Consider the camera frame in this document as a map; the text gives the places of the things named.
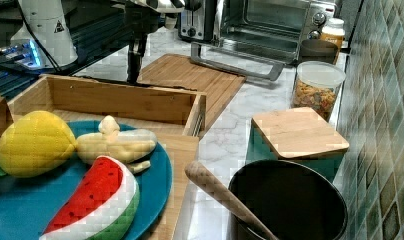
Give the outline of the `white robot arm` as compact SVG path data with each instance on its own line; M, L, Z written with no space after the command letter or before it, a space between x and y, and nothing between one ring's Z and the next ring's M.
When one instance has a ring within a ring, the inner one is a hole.
M160 28L173 29L179 14L195 7L194 0L85 0L73 17L65 15L62 0L16 0L21 28L11 37L25 44L31 70L72 72L91 59L106 56L124 46L128 50L127 82L140 75L148 36Z

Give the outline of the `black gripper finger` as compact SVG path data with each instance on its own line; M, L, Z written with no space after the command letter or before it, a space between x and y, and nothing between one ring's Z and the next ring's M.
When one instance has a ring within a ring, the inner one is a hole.
M135 84L140 75L142 59L146 52L147 38L146 33L138 33L133 35L129 42L127 82L130 84Z

